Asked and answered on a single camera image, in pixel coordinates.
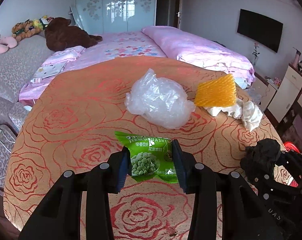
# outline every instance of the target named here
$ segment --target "bottle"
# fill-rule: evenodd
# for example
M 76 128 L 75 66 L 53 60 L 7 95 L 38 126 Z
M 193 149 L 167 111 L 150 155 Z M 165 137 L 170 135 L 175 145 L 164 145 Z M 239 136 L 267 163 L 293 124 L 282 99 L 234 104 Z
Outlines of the bottle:
M 299 59 L 300 59 L 300 56 L 301 56 L 301 52 L 299 51 L 299 50 L 297 50 L 296 48 L 294 48 L 297 52 L 296 52 L 296 56 L 295 56 L 295 59 L 293 60 L 293 63 L 292 63 L 292 65 L 293 65 L 293 67 L 295 68 L 295 69 L 297 69 L 298 68 L 298 62 L 299 62 Z

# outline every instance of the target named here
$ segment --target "white tissue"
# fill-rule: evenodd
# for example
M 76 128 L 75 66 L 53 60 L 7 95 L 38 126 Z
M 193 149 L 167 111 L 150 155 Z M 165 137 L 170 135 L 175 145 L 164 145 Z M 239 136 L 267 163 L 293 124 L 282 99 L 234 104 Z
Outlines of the white tissue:
M 243 102 L 241 99 L 236 100 L 234 106 L 229 107 L 205 107 L 208 113 L 212 116 L 217 116 L 220 111 L 227 112 L 228 116 L 234 119 L 242 119 L 243 125 L 246 130 L 252 132 L 253 129 L 259 127 L 262 119 L 262 112 L 257 105 L 253 102 Z
M 208 111 L 208 113 L 212 116 L 217 116 L 220 111 L 227 112 L 228 116 L 232 116 L 235 119 L 240 119 L 242 115 L 242 106 L 243 102 L 241 99 L 236 100 L 236 104 L 234 106 L 229 107 L 205 107 L 204 109 Z
M 253 102 L 248 101 L 243 103 L 241 119 L 247 130 L 251 132 L 253 129 L 257 128 L 261 122 L 262 116 L 261 110 Z

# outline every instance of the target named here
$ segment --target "glass wardrobe door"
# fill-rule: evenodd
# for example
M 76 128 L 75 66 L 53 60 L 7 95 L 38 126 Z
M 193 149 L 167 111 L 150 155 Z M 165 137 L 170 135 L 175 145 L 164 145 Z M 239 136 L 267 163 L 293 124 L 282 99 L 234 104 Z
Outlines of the glass wardrobe door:
M 139 31 L 155 23 L 156 0 L 128 0 L 128 31 Z
M 76 0 L 76 8 L 87 33 L 103 33 L 102 0 Z
M 127 0 L 102 0 L 105 33 L 127 32 Z

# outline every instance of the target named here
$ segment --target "screw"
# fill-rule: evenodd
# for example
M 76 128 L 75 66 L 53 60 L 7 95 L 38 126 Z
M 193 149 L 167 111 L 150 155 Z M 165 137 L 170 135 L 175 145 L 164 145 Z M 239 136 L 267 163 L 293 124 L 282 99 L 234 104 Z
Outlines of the screw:
M 231 172 L 231 176 L 237 179 L 238 177 L 240 177 L 240 174 L 236 171 L 233 171 Z
M 100 164 L 100 169 L 102 169 L 102 170 L 106 170 L 108 167 L 110 167 L 110 165 L 108 163 L 101 163 Z
M 66 177 L 66 178 L 68 178 L 68 177 L 71 177 L 72 174 L 73 174 L 72 171 L 65 171 L 65 172 L 63 173 L 63 176 Z
M 197 169 L 197 170 L 203 170 L 204 169 L 204 165 L 202 163 L 196 163 L 194 165 L 194 167 Z

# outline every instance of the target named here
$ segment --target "pink plush toy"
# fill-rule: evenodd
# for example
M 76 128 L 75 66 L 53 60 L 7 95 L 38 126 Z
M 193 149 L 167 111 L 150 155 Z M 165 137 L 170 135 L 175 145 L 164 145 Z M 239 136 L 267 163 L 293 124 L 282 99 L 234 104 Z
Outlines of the pink plush toy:
M 0 54 L 8 51 L 11 48 L 17 46 L 17 41 L 13 37 L 3 37 L 0 36 Z

